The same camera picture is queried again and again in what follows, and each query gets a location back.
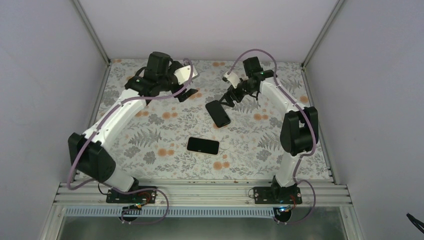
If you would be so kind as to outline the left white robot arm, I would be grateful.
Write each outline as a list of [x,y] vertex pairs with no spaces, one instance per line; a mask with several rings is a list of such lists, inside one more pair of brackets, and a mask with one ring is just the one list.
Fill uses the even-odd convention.
[[134,202],[139,197],[138,180],[117,166],[108,153],[110,146],[135,114],[151,101],[177,98],[184,102],[195,94],[197,90],[188,86],[198,75],[190,59],[177,61],[166,53],[152,52],[146,66],[126,82],[111,108],[82,134],[74,132],[69,136],[71,168],[67,188],[73,191],[97,181],[118,192],[124,201]]

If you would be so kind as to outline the black phone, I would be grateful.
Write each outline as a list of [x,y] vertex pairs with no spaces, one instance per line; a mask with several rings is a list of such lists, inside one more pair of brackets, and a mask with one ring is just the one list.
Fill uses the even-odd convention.
[[231,123],[230,117],[218,100],[208,102],[205,108],[218,128],[222,128]]

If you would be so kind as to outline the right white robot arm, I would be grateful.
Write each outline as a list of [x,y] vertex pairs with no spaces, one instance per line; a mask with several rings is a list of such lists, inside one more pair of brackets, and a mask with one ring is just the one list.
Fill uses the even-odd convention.
[[296,173],[302,158],[313,155],[316,150],[319,140],[318,111],[296,100],[278,79],[277,70],[263,69],[257,57],[244,60],[243,67],[246,80],[231,69],[224,73],[222,79],[230,83],[230,87],[220,101],[233,107],[244,96],[262,94],[283,116],[279,140],[285,153],[270,187],[272,200],[282,204],[290,195],[296,195]]

